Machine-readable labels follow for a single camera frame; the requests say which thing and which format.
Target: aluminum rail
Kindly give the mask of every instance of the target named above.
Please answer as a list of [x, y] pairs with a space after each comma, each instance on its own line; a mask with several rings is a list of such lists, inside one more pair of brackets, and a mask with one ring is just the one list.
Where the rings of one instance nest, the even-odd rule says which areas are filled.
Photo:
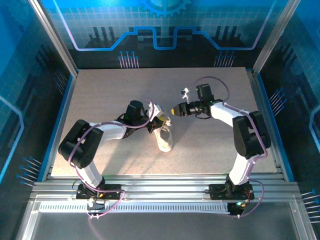
[[[204, 175], [156, 175], [156, 176], [108, 176], [108, 184], [120, 184], [126, 191], [126, 201], [149, 203], [203, 203], [203, 202], [237, 202], [236, 200], [210, 200], [204, 191], [210, 184], [224, 184], [225, 174]], [[264, 185], [263, 202], [293, 202], [301, 199], [296, 182], [285, 182], [282, 174], [252, 174], [252, 179]], [[65, 201], [75, 199], [80, 181], [77, 178], [51, 179], [36, 182], [31, 199], [37, 201]], [[252, 182], [255, 200], [262, 195], [262, 188]]]

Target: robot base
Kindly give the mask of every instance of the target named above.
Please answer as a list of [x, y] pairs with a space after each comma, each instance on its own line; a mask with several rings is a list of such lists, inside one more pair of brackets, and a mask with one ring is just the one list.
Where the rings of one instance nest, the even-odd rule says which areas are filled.
[[[120, 184], [104, 184], [99, 189], [101, 190], [117, 190], [121, 189]], [[111, 192], [111, 193], [103, 193], [101, 192], [99, 196], [97, 196], [97, 192], [88, 189], [83, 183], [79, 184], [78, 189], [76, 191], [76, 199], [77, 200], [88, 200], [93, 196], [96, 199], [101, 200], [119, 200], [120, 199], [120, 192]]]
[[250, 200], [255, 199], [255, 195], [251, 184], [246, 184], [245, 189], [234, 191], [232, 192], [232, 194], [228, 194], [229, 191], [226, 189], [225, 184], [210, 184], [209, 189], [205, 190], [204, 192], [206, 194], [210, 194], [211, 200], [244, 201], [248, 200], [248, 196], [250, 197]]

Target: enclosure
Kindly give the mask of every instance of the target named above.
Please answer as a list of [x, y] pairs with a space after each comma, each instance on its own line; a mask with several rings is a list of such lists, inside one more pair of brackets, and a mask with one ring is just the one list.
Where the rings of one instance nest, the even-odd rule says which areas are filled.
[[[0, 6], [1, 239], [319, 237], [318, 1], [0, 0]], [[228, 201], [203, 192], [223, 183], [235, 164], [233, 128], [170, 113], [185, 102], [181, 91], [203, 76], [225, 82], [228, 104], [260, 111], [271, 139], [268, 157], [251, 174], [264, 185], [252, 184], [252, 204], [263, 197], [262, 204], [238, 221], [223, 216], [226, 210], [209, 210]], [[218, 81], [200, 83], [210, 84], [215, 99], [227, 95]], [[195, 85], [189, 96], [197, 100]], [[147, 98], [170, 114], [172, 150], [160, 151], [146, 129], [103, 143], [94, 163], [126, 198], [115, 210], [122, 214], [87, 220], [84, 203], [75, 200], [78, 176], [58, 146], [77, 120], [113, 121], [132, 100], [147, 109]]]

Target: aluminum frame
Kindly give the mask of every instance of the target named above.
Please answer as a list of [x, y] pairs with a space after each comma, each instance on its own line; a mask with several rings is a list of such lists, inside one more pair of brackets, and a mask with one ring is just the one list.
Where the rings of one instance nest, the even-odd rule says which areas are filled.
[[[204, 193], [209, 184], [223, 184], [226, 174], [183, 174], [183, 175], [115, 175], [106, 176], [110, 184], [121, 184], [126, 190], [126, 196], [121, 204], [150, 206], [156, 204], [192, 204], [200, 209], [206, 204], [223, 204], [236, 201], [210, 200]], [[304, 208], [303, 200], [296, 182], [286, 182], [281, 173], [252, 174], [252, 179], [260, 180], [264, 184], [263, 203], [289, 203], [300, 240], [315, 239], [308, 214]], [[47, 182], [36, 182], [32, 189], [30, 202], [25, 212], [17, 239], [31, 239], [34, 227], [37, 225], [38, 213], [41, 204], [70, 205], [86, 203], [85, 200], [75, 200], [77, 185], [75, 177], [52, 177]], [[261, 187], [253, 183], [256, 203], [261, 197]], [[65, 212], [61, 207], [50, 210], [50, 213]], [[79, 213], [79, 210], [68, 210]], [[194, 209], [185, 212], [194, 213]]]
[[47, 17], [46, 9], [43, 7], [42, 3], [40, 3], [38, 0], [28, 0], [28, 1], [29, 1], [30, 5], [32, 6], [35, 14], [39, 18], [42, 26], [44, 27], [46, 33], [49, 36], [49, 38], [51, 39], [53, 45], [55, 46], [56, 50], [58, 51], [64, 64], [68, 68], [71, 75], [74, 78], [76, 78], [78, 76], [78, 68], [77, 68], [74, 60], [72, 59], [67, 47], [65, 46], [61, 37], [59, 36], [58, 31], [55, 29], [50, 18]]
[[263, 114], [265, 125], [266, 125], [267, 130], [270, 135], [270, 139], [272, 142], [272, 145], [270, 147], [270, 151], [271, 151], [272, 157], [275, 161], [275, 167], [278, 169], [278, 171], [280, 173], [283, 174], [284, 180], [289, 181], [288, 171], [291, 171], [291, 170], [286, 169], [283, 155], [280, 152], [280, 149], [281, 149], [280, 144], [281, 143], [278, 141], [278, 139], [276, 137], [276, 131], [273, 128], [271, 116], [269, 116], [268, 109], [267, 109], [266, 103], [264, 101], [262, 88], [260, 86], [259, 80], [258, 80], [257, 76], [253, 75], [251, 70], [248, 70], [247, 73], [248, 73], [248, 77], [250, 80], [250, 84], [251, 84], [251, 88], [253, 91], [255, 101], [257, 103], [259, 111], [261, 111]]
[[68, 83], [68, 87], [64, 93], [65, 96], [63, 97], [63, 99], [65, 99], [65, 102], [64, 102], [64, 105], [60, 107], [60, 109], [62, 109], [62, 112], [61, 112], [60, 118], [57, 119], [58, 124], [56, 128], [56, 133], [53, 138], [52, 146], [48, 155], [47, 164], [45, 166], [42, 177], [39, 179], [39, 181], [42, 181], [42, 182], [47, 180], [48, 176], [50, 175], [51, 169], [54, 165], [54, 161], [58, 152], [59, 142], [60, 142], [64, 125], [67, 119], [67, 114], [68, 114], [69, 106], [71, 103], [72, 95], [76, 87], [77, 78], [73, 77], [69, 81], [71, 82]]
[[265, 45], [263, 46], [256, 62], [253, 66], [254, 76], [260, 73], [261, 69], [265, 65], [267, 59], [269, 58], [271, 52], [273, 51], [275, 45], [277, 44], [279, 38], [283, 34], [287, 24], [289, 23], [291, 17], [295, 13], [301, 0], [288, 0], [281, 15], [279, 16], [276, 24], [270, 33]]

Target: blue panel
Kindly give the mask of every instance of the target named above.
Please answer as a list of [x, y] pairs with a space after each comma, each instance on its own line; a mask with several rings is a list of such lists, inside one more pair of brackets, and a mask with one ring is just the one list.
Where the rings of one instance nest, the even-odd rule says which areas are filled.
[[301, 1], [261, 71], [294, 178], [310, 188], [320, 183], [319, 12]]
[[260, 74], [257, 76], [257, 78], [258, 78], [259, 85], [261, 87], [261, 91], [262, 91], [262, 94], [263, 94], [263, 100], [265, 101], [265, 105], [267, 107], [268, 115], [269, 115], [269, 117], [271, 119], [271, 127], [274, 129], [275, 137], [276, 137], [276, 140], [278, 142], [278, 147], [280, 148], [278, 150], [279, 150], [279, 152], [281, 154], [281, 157], [282, 157], [282, 160], [283, 160], [283, 164], [284, 164], [284, 167], [285, 167], [285, 169], [283, 169], [283, 170], [286, 172], [286, 174], [288, 176], [288, 180], [290, 182], [294, 182], [295, 178], [294, 178], [294, 175], [292, 173], [292, 169], [291, 169], [291, 166], [290, 166], [290, 163], [289, 163], [289, 160], [288, 160], [288, 157], [287, 157], [283, 142], [281, 140], [281, 136], [280, 136], [280, 133], [279, 133], [279, 130], [278, 130], [278, 127], [277, 127], [277, 123], [276, 123], [272, 108], [271, 108], [270, 103], [268, 101], [269, 98], [268, 98], [268, 95], [267, 95], [266, 90], [264, 88], [264, 82], [263, 82]]
[[61, 124], [63, 124], [63, 123], [60, 123], [61, 118], [62, 118], [62, 114], [63, 114], [64, 111], [68, 111], [68, 108], [69, 108], [69, 106], [66, 105], [66, 101], [67, 101], [67, 97], [69, 95], [70, 87], [71, 87], [73, 81], [74, 81], [73, 77], [70, 76], [70, 78], [68, 80], [68, 83], [67, 83], [67, 86], [66, 86], [66, 89], [65, 89], [65, 92], [64, 92], [64, 96], [63, 96], [61, 105], [60, 105], [60, 109], [59, 109], [58, 115], [57, 115], [56, 120], [55, 120], [55, 124], [54, 124], [54, 128], [53, 128], [53, 131], [52, 131], [52, 135], [51, 135], [47, 150], [46, 150], [45, 155], [44, 155], [43, 163], [42, 163], [42, 166], [41, 166], [38, 178], [37, 178], [38, 181], [40, 181], [40, 182], [41, 182], [41, 180], [42, 180], [42, 178], [43, 178], [43, 176], [45, 174], [50, 154], [51, 154], [52, 151], [55, 151], [55, 149], [53, 149], [53, 144], [54, 144], [55, 138], [57, 136], [58, 127]]
[[[1, 240], [11, 240], [39, 174], [70, 73], [29, 1], [0, 2], [0, 233]], [[6, 199], [13, 204], [5, 204]]]
[[[245, 62], [246, 67], [252, 67], [286, 3], [287, 0], [44, 1], [81, 69], [120, 68], [119, 51], [139, 51], [140, 68], [163, 68], [215, 67], [209, 56], [234, 50], [234, 67], [243, 67]], [[252, 51], [246, 61], [241, 60], [248, 56], [244, 51]], [[173, 60], [172, 55], [184, 60]], [[172, 60], [159, 62], [159, 58]]]

